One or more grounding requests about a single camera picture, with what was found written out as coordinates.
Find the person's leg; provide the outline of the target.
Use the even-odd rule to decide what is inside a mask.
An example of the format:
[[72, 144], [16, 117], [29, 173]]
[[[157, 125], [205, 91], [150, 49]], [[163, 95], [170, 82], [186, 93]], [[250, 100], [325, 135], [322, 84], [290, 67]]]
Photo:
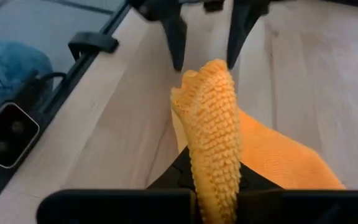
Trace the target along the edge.
[[30, 77], [53, 72], [50, 59], [31, 46], [0, 40], [0, 95], [15, 92]]

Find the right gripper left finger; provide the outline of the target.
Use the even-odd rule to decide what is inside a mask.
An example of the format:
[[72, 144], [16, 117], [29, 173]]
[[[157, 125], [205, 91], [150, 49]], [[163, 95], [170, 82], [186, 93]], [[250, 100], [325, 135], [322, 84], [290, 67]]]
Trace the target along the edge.
[[195, 190], [188, 147], [185, 147], [168, 169], [147, 188]]

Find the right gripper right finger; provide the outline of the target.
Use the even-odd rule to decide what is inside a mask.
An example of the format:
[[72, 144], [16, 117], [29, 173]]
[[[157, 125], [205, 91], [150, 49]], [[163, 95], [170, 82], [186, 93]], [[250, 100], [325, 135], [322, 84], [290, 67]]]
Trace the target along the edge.
[[244, 164], [241, 164], [239, 169], [241, 179], [239, 183], [239, 190], [272, 190], [282, 189], [279, 185], [266, 179], [262, 175], [256, 173]]

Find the black aluminium table frame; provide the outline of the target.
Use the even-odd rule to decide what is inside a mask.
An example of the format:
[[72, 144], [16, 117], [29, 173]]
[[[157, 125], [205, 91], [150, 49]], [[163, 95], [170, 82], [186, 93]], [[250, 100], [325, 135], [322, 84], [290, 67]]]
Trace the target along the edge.
[[118, 4], [103, 9], [70, 0], [1, 0], [0, 40], [20, 42], [43, 52], [53, 72], [30, 77], [15, 92], [0, 95], [0, 107], [13, 102], [40, 126], [39, 135], [16, 166], [0, 167], [0, 197], [97, 54], [113, 53], [119, 47], [111, 31], [124, 8]]

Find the orange microfiber towel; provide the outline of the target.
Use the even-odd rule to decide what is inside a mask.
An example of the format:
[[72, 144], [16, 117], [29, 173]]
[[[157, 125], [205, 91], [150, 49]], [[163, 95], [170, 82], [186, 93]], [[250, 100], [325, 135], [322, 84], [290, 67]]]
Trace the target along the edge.
[[234, 81], [221, 59], [186, 71], [170, 102], [175, 129], [190, 151], [204, 224], [235, 224], [241, 165], [285, 189], [344, 188], [314, 150], [238, 107]]

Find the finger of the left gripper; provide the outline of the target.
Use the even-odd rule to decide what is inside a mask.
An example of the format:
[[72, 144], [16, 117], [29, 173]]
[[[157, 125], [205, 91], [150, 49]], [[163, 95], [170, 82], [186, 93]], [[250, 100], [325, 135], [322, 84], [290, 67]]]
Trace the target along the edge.
[[261, 14], [259, 6], [233, 7], [226, 54], [229, 69], [234, 68], [242, 46]]
[[162, 26], [167, 38], [173, 67], [176, 71], [181, 71], [185, 58], [187, 24], [180, 15], [180, 11], [174, 11], [173, 14], [162, 21]]

